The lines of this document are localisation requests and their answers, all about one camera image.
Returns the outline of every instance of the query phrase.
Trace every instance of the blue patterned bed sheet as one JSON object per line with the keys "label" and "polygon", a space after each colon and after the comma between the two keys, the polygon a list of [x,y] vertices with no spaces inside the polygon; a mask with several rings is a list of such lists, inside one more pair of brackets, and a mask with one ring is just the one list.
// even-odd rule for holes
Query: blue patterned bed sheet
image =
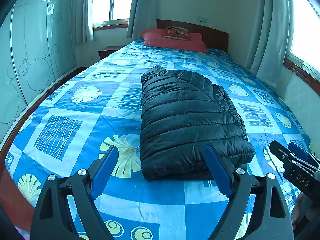
{"label": "blue patterned bed sheet", "polygon": [[[228,54],[150,48],[136,40],[79,73],[53,92],[28,118],[5,164],[24,197],[36,205],[49,174],[65,177],[88,168],[112,145],[119,161],[95,201],[102,219],[118,239],[207,239],[228,199],[214,180],[147,182],[140,164],[141,75],[160,65],[198,72],[222,86],[242,116],[256,155],[248,172],[276,175],[292,211],[299,191],[283,178],[281,162],[269,151],[277,140],[310,152],[310,139],[290,109],[264,83]],[[250,196],[237,237],[251,217]],[[87,239],[73,197],[68,197],[76,229]]]}

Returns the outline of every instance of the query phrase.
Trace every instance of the wall switch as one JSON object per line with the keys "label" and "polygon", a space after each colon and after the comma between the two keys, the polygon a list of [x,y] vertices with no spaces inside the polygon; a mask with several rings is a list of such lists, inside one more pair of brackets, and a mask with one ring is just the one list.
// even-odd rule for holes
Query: wall switch
{"label": "wall switch", "polygon": [[198,16],[197,18],[197,22],[203,22],[203,23],[207,23],[207,18],[204,18],[204,17],[201,17],[201,16]]}

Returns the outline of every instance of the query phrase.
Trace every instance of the black puffer jacket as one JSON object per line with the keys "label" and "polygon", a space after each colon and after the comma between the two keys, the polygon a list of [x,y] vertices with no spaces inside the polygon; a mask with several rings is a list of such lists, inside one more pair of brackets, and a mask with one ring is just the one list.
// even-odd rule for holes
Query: black puffer jacket
{"label": "black puffer jacket", "polygon": [[213,143],[234,165],[255,150],[226,91],[204,76],[153,67],[141,77],[140,159],[146,180],[212,179],[203,149]]}

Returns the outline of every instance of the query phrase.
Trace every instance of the window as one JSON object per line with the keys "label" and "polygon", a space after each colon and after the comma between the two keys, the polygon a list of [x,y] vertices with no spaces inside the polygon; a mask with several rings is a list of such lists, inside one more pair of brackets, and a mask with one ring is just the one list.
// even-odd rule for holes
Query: window
{"label": "window", "polygon": [[93,26],[128,23],[132,0],[93,0]]}
{"label": "window", "polygon": [[292,43],[287,58],[320,80],[320,17],[308,0],[291,0]]}

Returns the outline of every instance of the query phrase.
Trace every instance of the nightstand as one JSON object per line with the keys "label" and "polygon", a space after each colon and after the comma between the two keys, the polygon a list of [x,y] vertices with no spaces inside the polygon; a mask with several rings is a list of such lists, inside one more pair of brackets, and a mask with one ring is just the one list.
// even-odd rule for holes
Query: nightstand
{"label": "nightstand", "polygon": [[98,50],[100,60],[102,60],[105,57],[108,57],[110,54],[116,52],[119,49],[122,49],[125,45],[120,46],[109,46],[105,47],[104,49]]}

